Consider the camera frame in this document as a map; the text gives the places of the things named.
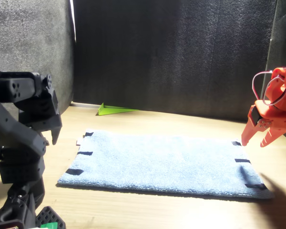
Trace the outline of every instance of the black tape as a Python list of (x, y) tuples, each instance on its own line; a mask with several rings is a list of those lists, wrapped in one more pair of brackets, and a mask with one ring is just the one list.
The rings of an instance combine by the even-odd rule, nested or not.
[(67, 174), (70, 174), (70, 175), (75, 175), (75, 176), (78, 176), (80, 174), (83, 173), (84, 170), (81, 170), (81, 169), (72, 169), (72, 168), (69, 168), (66, 173)]
[(84, 154), (84, 155), (88, 155), (88, 156), (91, 156), (93, 152), (78, 152), (77, 154)]
[(265, 190), (267, 189), (266, 185), (264, 184), (258, 184), (258, 185), (250, 185), (250, 184), (245, 184), (248, 188), (258, 188), (260, 190)]
[(240, 142), (237, 142), (237, 141), (233, 141), (232, 144), (233, 144), (234, 146), (242, 146), (242, 144), (240, 144)]
[(93, 135), (93, 132), (92, 133), (88, 133), (88, 132), (85, 133), (85, 137), (86, 136), (92, 136), (92, 135)]
[(251, 164), (250, 160), (248, 159), (235, 159), (235, 162), (249, 162)]

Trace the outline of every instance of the wooden surface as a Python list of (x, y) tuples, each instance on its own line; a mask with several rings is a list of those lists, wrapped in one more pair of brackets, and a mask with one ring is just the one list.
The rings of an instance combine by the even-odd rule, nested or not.
[[(68, 229), (286, 229), (286, 138), (260, 148), (263, 133), (245, 147), (252, 165), (276, 198), (251, 200), (181, 197), (56, 187), (78, 150), (86, 128), (124, 134), (240, 138), (245, 124), (177, 114), (136, 111), (96, 116), (98, 106), (71, 106), (62, 115), (55, 146), (47, 147), (44, 206), (52, 206)], [(50, 133), (45, 136), (51, 139)], [(0, 182), (0, 208), (10, 185)]]

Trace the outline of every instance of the light blue cloth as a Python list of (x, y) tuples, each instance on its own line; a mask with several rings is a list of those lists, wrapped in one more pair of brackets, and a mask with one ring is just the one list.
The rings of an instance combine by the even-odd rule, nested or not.
[(241, 146), (231, 141), (184, 136), (120, 135), (88, 130), (71, 169), (59, 184), (134, 189), (223, 197), (272, 198), (268, 189), (245, 184), (263, 181)]

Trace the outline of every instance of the black backdrop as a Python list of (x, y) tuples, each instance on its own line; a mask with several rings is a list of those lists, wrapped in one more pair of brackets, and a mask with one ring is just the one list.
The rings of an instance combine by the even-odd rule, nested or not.
[(73, 1), (75, 102), (247, 119), (275, 0)]

